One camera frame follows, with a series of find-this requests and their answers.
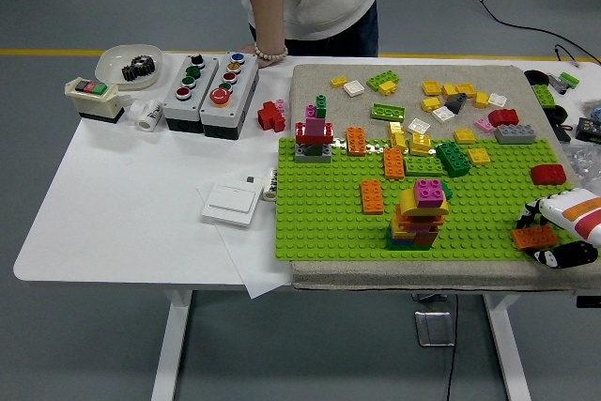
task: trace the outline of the black cable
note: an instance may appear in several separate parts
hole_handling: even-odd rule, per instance
[[[531,30],[533,32],[541,32],[541,33],[546,33],[548,35],[551,35],[553,37],[559,38],[559,39],[563,39],[565,42],[569,42],[570,44],[572,44],[574,47],[580,49],[582,52],[584,52],[586,55],[588,55],[590,58],[592,58],[594,61],[596,61],[599,65],[601,65],[601,61],[599,61],[593,54],[589,53],[586,49],[582,48],[581,46],[577,45],[574,41],[572,41],[571,39],[568,39],[562,35],[559,35],[557,33],[554,32],[550,32],[548,30],[545,30],[543,28],[537,28],[537,27],[528,27],[526,25],[516,25],[514,23],[507,23],[505,21],[501,21],[500,19],[498,19],[493,13],[492,11],[490,11],[490,9],[488,9],[488,7],[485,5],[484,0],[478,0],[480,2],[480,4],[482,4],[482,6],[484,7],[484,9],[486,10],[486,12],[490,15],[490,17],[492,19],[494,19],[497,23],[501,23],[503,25],[507,25],[509,27],[514,27],[514,28],[519,28],[521,30]]]
[[[455,295],[455,339],[453,341],[453,357],[451,358],[451,370],[449,371],[449,382],[447,383],[447,401],[451,399],[451,380],[455,370],[455,353],[457,350],[457,325],[459,322],[459,295]]]

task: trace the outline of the table leg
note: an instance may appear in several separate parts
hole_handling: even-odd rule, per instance
[[[526,376],[517,351],[516,338],[511,329],[507,308],[519,295],[484,295],[490,328],[495,339],[505,390],[509,401],[532,401]]]
[[[179,358],[186,336],[192,291],[165,290],[165,295],[171,302],[171,307],[169,308],[165,336],[162,339],[159,367],[152,389],[152,401],[171,401],[176,392]]]

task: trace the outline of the orange lego brick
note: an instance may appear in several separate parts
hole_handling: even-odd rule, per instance
[[[556,246],[560,242],[548,224],[512,230],[511,238],[516,244],[518,251]]]
[[[363,205],[363,214],[384,214],[384,200],[382,197],[382,188],[379,185],[379,180],[362,180],[361,199]]]
[[[365,132],[361,127],[347,129],[347,154],[355,157],[364,157],[367,153]]]
[[[401,149],[384,149],[384,177],[387,180],[405,178],[405,165]]]

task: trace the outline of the white table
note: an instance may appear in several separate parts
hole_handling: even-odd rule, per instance
[[[133,99],[164,99],[185,54],[165,54],[158,82]],[[171,301],[153,400],[172,399],[192,290],[242,285],[215,227],[201,224],[200,183],[248,169],[260,176],[277,163],[277,138],[262,131],[256,111],[267,100],[287,100],[299,63],[514,65],[580,79],[578,90],[556,96],[576,126],[574,100],[598,97],[601,68],[584,64],[487,60],[289,57],[260,71],[253,104],[238,141],[169,131],[152,133],[127,118],[116,125],[82,120],[39,209],[14,266],[30,284],[113,284],[164,290]],[[511,332],[507,306],[485,296],[510,399],[530,399]]]

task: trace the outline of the control box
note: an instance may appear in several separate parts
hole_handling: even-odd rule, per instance
[[[219,61],[202,55],[187,57],[162,104],[162,113],[172,131],[203,133],[200,105],[213,82]]]
[[[79,116],[115,124],[123,115],[118,85],[107,85],[78,77],[65,85]]]
[[[238,140],[259,81],[254,54],[228,52],[200,108],[206,136]]]

